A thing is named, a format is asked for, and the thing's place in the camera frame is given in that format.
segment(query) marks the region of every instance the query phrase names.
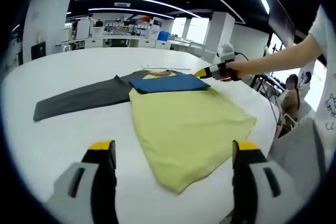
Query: hand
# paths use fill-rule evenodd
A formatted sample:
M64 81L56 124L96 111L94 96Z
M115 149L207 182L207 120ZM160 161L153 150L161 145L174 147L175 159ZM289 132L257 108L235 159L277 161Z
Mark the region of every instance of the hand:
M246 63L246 61L231 61L226 64L226 68L235 70L237 72L237 77L241 79L242 77L248 75L246 71ZM222 76L218 78L218 80L231 81L231 78L229 78L229 76Z

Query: white wall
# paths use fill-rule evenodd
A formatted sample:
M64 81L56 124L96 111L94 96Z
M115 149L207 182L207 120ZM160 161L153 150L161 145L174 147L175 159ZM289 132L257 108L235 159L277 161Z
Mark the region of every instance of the white wall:
M267 44L268 37L269 34L262 31L235 24L230 43L235 52L241 52L248 59L254 59L264 55L264 45Z
M46 54L54 53L55 44L60 42L62 29L70 0L30 0L23 32L23 62L31 61L30 49L46 42Z
M7 52L1 61L0 69L2 74L0 79L9 74L12 70L19 66L18 53L22 50L22 42L17 42L17 38L12 39L8 43Z

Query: blue cloth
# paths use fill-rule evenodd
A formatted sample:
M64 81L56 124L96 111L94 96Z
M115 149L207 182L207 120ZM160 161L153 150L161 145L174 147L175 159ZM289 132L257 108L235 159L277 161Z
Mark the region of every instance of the blue cloth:
M210 87L192 74L177 74L153 79L134 79L130 84L138 93L205 90Z

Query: gray cloth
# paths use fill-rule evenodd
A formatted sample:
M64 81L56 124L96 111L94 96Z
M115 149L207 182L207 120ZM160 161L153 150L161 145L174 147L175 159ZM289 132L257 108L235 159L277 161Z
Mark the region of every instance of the gray cloth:
M91 84L39 101L35 106L33 119L37 122L57 115L129 102L129 92L132 89L129 81L143 78L147 74L147 71L141 70L121 78L116 76L111 80Z
M277 139L269 158L293 177L297 192L307 199L325 174L324 152L312 118Z

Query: human arm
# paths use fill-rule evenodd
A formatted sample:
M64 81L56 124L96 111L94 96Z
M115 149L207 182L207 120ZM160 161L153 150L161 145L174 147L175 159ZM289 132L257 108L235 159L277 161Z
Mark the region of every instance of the human arm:
M303 42L272 55L250 61L233 61L226 67L236 70L239 78L248 74L260 74L293 68L301 68L322 54L322 49L309 34Z

